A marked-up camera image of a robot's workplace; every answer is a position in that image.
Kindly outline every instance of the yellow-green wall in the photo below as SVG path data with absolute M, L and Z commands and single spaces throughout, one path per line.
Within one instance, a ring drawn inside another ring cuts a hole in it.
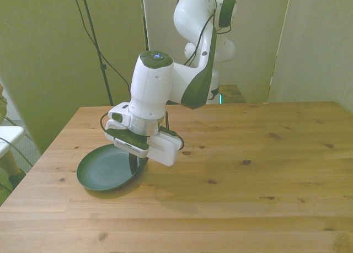
M 141 0 L 88 5 L 102 53 L 131 82 L 145 50 Z M 110 68 L 107 75 L 114 104 L 129 101 L 125 83 Z M 0 0 L 0 80 L 40 152 L 79 107 L 109 105 L 97 52 L 74 0 Z

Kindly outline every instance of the wooden tabletop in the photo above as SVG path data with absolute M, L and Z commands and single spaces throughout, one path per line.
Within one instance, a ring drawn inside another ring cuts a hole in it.
M 76 169 L 110 143 L 109 109 L 79 109 L 0 207 L 0 252 L 353 252 L 353 116 L 336 103 L 168 105 L 176 163 L 86 191 Z

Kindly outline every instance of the black cable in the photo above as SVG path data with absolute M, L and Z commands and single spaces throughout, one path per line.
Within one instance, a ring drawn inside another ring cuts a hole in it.
M 82 16 L 81 8 L 80 8 L 80 6 L 79 6 L 79 4 L 78 4 L 78 1 L 77 1 L 77 0 L 75 0 L 75 1 L 76 1 L 76 5 L 77 5 L 77 7 L 78 7 L 79 15 L 81 16 L 81 20 L 82 20 L 82 24 L 83 24 L 84 30 L 86 31 L 86 33 L 87 33 L 88 37 L 90 38 L 91 42 L 93 43 L 93 45 L 94 45 L 95 47 L 97 47 L 97 46 L 95 45 L 95 42 L 93 41 L 91 35 L 89 34 L 87 28 L 86 28 L 86 25 L 85 25 L 85 23 L 84 23 L 84 19 L 83 19 L 83 16 Z M 102 56 L 102 58 L 104 59 L 104 61 L 105 61 L 105 62 L 121 77 L 121 79 L 126 83 L 127 89 L 129 90 L 129 94 L 130 94 L 130 96 L 131 96 L 131 91 L 130 91 L 130 85 L 129 85 L 129 83 L 128 83 L 128 82 L 126 81 L 126 79 L 109 63 L 109 61 L 104 57 L 104 55 L 102 54 L 102 52 L 101 52 L 100 50 L 99 50 L 99 53 L 100 53 L 100 55 Z
M 229 28 L 230 28 L 230 29 L 229 29 L 228 31 L 225 31 L 225 32 L 223 32 L 223 33 L 217 33 L 217 34 L 226 34 L 226 33 L 230 32 L 230 31 L 232 30 L 232 26 L 230 25 Z
M 7 190 L 8 192 L 12 193 L 12 191 L 11 191 L 11 190 L 9 190 L 9 189 L 8 189 L 5 185 L 2 185 L 1 183 L 0 183 L 0 187 L 5 188 L 5 190 Z
M 180 135 L 177 134 L 176 136 L 179 137 L 180 140 L 181 140 L 181 147 L 178 149 L 178 151 L 179 151 L 179 150 L 182 150 L 184 148 L 185 143 L 184 143 L 184 140 L 182 139 L 182 137 Z
M 11 123 L 13 126 L 18 126 L 16 123 L 14 123 L 14 121 L 12 121 L 9 117 L 5 117 L 5 119 L 9 122 L 9 123 Z M 28 139 L 30 139 L 32 142 L 33 142 L 33 140 L 32 140 L 32 138 L 27 134 L 27 133 L 25 133 L 24 134 Z
M 106 114 L 104 114 L 104 115 L 100 118 L 100 121 L 99 121 L 100 126 L 101 126 L 101 128 L 103 129 L 104 132 L 106 132 L 106 129 L 104 128 L 104 126 L 103 126 L 103 124 L 102 124 L 102 120 L 103 120 L 103 118 L 104 118 L 105 116 L 108 115 L 108 113 L 109 113 L 109 112 L 107 112 Z
M 215 13 L 216 13 L 216 10 L 217 10 L 217 0 L 215 0 L 215 3 L 216 3 L 216 8 L 215 8 Z M 213 25 L 215 24 L 215 16 L 213 16 Z
M 165 127 L 169 129 L 169 119 L 168 119 L 168 112 L 165 111 Z
M 24 154 L 22 154 L 22 152 L 21 152 L 20 150 L 18 150 L 17 147 L 15 147 L 13 144 L 11 144 L 9 141 L 7 141 L 6 139 L 4 139 L 4 138 L 2 138 L 2 137 L 0 137 L 0 139 L 1 139 L 2 141 L 5 141 L 6 143 L 8 143 L 8 144 L 9 144 L 11 147 L 13 147 L 14 149 L 16 149 L 16 151 L 27 161 L 27 163 L 28 163 L 31 167 L 33 167 L 32 163 L 24 156 Z
M 211 18 L 212 18 L 213 16 L 215 16 L 215 12 L 208 18 L 207 22 L 205 23 L 204 27 L 202 28 L 201 33 L 200 33 L 200 37 L 199 37 L 199 41 L 197 42 L 195 51 L 194 51 L 194 53 L 192 53 L 192 55 L 189 57 L 189 59 L 184 63 L 184 65 L 186 65 L 187 63 L 189 63 L 189 61 L 192 59 L 192 61 L 191 61 L 190 64 L 189 64 L 189 66 L 190 66 L 191 63 L 193 62 L 193 60 L 195 59 L 197 49 L 199 48 L 199 45 L 200 45 L 200 42 L 201 42 L 202 34 L 204 33 L 204 30 L 206 29 L 206 26 L 207 26 L 208 22 L 211 20 Z
M 92 32 L 92 37 L 93 37 L 93 40 L 94 40 L 94 43 L 95 43 L 95 49 L 97 51 L 97 55 L 98 55 L 98 59 L 99 59 L 99 67 L 100 67 L 101 73 L 103 75 L 104 84 L 105 84 L 106 92 L 108 94 L 109 102 L 110 102 L 111 106 L 114 106 L 113 98 L 111 97 L 111 92 L 110 92 L 110 88 L 109 88 L 108 78 L 107 78 L 106 72 L 105 72 L 106 65 L 103 64 L 103 61 L 101 60 L 101 55 L 100 55 L 100 51 L 99 51 L 99 47 L 98 47 L 98 41 L 97 41 L 97 38 L 95 37 L 94 26 L 93 26 L 93 22 L 92 22 L 90 13 L 89 13 L 87 0 L 82 0 L 82 1 L 83 1 L 84 6 L 85 6 L 87 17 L 88 17 L 88 20 L 89 20 L 90 30 Z

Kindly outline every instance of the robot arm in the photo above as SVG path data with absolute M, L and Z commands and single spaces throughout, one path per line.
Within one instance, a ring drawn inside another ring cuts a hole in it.
M 206 104 L 216 52 L 213 25 L 216 0 L 179 0 L 174 12 L 177 31 L 194 46 L 196 67 L 175 63 L 167 54 L 146 51 L 137 59 L 131 101 L 109 111 L 106 137 L 140 158 L 174 164 L 181 140 L 162 127 L 168 100 L 191 109 Z

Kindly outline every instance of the green plate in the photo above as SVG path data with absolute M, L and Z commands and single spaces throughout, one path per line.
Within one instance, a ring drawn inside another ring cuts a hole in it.
M 81 160 L 77 179 L 89 190 L 111 191 L 138 175 L 147 160 L 108 144 L 93 150 Z

